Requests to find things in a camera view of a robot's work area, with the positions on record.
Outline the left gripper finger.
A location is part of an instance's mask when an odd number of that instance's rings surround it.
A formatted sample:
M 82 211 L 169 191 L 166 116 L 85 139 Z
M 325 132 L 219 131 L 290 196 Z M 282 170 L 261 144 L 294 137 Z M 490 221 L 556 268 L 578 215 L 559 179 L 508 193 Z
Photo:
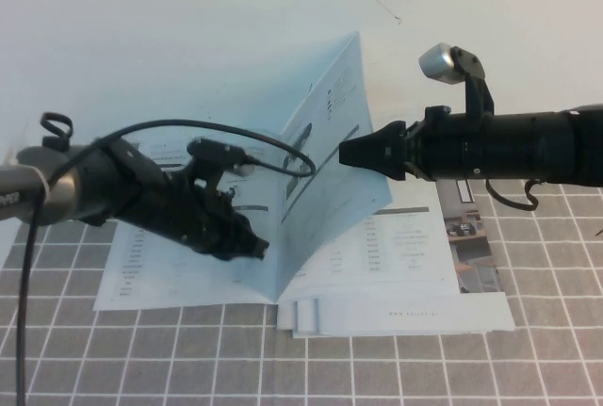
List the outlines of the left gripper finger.
M 216 249 L 216 257 L 230 262 L 237 258 L 262 259 L 262 243 L 226 244 Z
M 240 252 L 265 252 L 269 243 L 258 236 L 246 217 L 236 217 L 236 246 Z

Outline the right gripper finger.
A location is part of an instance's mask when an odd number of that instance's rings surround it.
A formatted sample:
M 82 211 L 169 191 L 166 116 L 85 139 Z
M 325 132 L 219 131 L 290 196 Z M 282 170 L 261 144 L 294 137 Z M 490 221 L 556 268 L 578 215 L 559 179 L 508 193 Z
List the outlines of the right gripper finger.
M 339 148 L 339 162 L 343 165 L 375 171 L 387 178 L 404 181 L 407 175 L 418 178 L 419 175 L 407 164 L 407 150 L 401 147 L 382 147 L 377 149 Z
M 397 150 L 403 145 L 406 129 L 406 122 L 390 122 L 378 131 L 341 142 L 339 150 L 341 152 L 357 150 L 384 152 L 387 147 Z

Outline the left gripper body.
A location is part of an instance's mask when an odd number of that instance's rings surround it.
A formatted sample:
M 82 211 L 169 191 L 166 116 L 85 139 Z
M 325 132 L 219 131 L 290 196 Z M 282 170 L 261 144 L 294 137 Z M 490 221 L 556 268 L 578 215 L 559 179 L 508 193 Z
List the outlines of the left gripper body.
M 224 173 L 224 168 L 199 165 L 165 171 L 166 204 L 157 215 L 155 233 L 214 257 L 221 245 L 236 244 L 236 213 L 231 199 L 218 190 Z

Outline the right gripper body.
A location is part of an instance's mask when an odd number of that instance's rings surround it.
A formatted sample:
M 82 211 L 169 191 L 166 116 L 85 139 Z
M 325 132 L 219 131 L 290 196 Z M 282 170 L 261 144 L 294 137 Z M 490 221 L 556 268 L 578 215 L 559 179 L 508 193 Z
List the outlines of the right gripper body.
M 407 173 L 426 181 L 464 179 L 461 139 L 450 123 L 448 106 L 430 106 L 422 121 L 405 130 L 402 166 Z

